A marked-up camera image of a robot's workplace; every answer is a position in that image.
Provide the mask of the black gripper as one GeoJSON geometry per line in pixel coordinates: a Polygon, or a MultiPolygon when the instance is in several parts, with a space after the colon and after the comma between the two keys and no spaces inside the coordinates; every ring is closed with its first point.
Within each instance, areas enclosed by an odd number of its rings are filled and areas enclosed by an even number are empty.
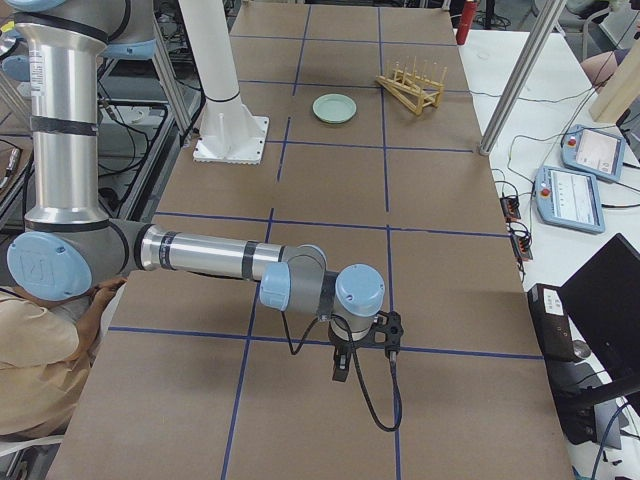
{"type": "Polygon", "coordinates": [[[337,335],[332,327],[328,328],[328,338],[334,346],[332,380],[345,382],[349,375],[355,343],[337,335]]]}

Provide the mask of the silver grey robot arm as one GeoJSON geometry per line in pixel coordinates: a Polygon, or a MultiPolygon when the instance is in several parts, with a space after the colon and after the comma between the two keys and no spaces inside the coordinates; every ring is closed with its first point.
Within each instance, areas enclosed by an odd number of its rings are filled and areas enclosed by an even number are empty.
{"type": "Polygon", "coordinates": [[[98,201],[99,57],[149,59],[156,50],[149,1],[16,1],[29,49],[36,202],[7,253],[16,282],[62,300],[134,269],[183,270],[255,281],[263,305],[328,323],[333,377],[357,369],[362,347],[394,360],[402,329],[382,311],[384,281],[367,265],[339,272],[312,245],[280,246],[166,231],[112,219],[98,201]]]}

